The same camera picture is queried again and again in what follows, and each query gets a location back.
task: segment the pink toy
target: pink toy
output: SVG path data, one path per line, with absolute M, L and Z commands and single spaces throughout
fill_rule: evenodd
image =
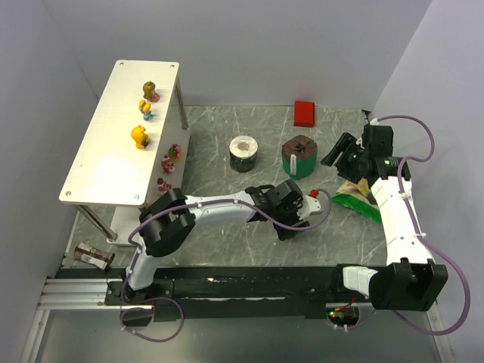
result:
M 166 182 L 166 180 L 163 178 L 158 178 L 157 184 L 159 185 L 158 192 L 161 194 L 165 194 L 167 191 L 173 188 L 173 186 Z
M 170 160 L 168 155 L 165 155 L 163 157 L 163 160 L 161 161 L 161 167 L 163 168 L 163 172 L 165 174 L 171 174 L 175 171 L 175 164 Z
M 178 144 L 172 144 L 168 149 L 168 156 L 173 161 L 178 161 L 182 156 L 182 147 Z

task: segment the yellow rubber duck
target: yellow rubber duck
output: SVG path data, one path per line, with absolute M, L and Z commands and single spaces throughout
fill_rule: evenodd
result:
M 145 133 L 146 129 L 139 125 L 136 126 L 132 131 L 131 131 L 131 137 L 133 140 L 136 141 L 136 147 L 138 149 L 144 149 L 148 145 L 148 134 Z

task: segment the wooden block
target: wooden block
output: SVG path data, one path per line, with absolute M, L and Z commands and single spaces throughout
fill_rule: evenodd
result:
M 313 127 L 315 125 L 315 103 L 296 101 L 294 104 L 294 125 Z

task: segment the toy figure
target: toy figure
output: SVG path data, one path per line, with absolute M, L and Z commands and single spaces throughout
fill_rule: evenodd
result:
M 167 191 L 173 188 L 173 186 L 169 184 L 166 180 L 163 180 L 163 178 L 158 178 L 157 184 L 159 185 L 158 187 L 159 194 L 165 194 Z
M 178 161 L 182 157 L 182 147 L 178 144 L 172 144 L 168 149 L 168 156 L 173 161 Z
M 150 121 L 153 119 L 153 115 L 151 114 L 151 105 L 146 102 L 145 100 L 139 101 L 139 110 L 143 113 L 143 120 Z
M 148 134 L 145 133 L 146 129 L 139 125 L 136 126 L 132 131 L 131 131 L 131 137 L 133 140 L 136 141 L 136 147 L 138 149 L 144 149 L 148 145 Z
M 158 102 L 158 100 L 160 99 L 160 95 L 158 95 L 154 91 L 155 87 L 156 87 L 155 84 L 152 83 L 151 81 L 143 84 L 144 99 L 149 100 L 151 102 Z
M 163 168 L 163 172 L 165 174 L 171 174 L 175 171 L 175 164 L 169 159 L 168 155 L 163 157 L 161 161 L 161 167 Z

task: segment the label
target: label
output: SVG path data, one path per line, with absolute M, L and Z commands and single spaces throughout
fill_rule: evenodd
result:
M 296 174 L 296 162 L 297 162 L 297 156 L 294 154 L 290 155 L 290 174 L 295 175 Z

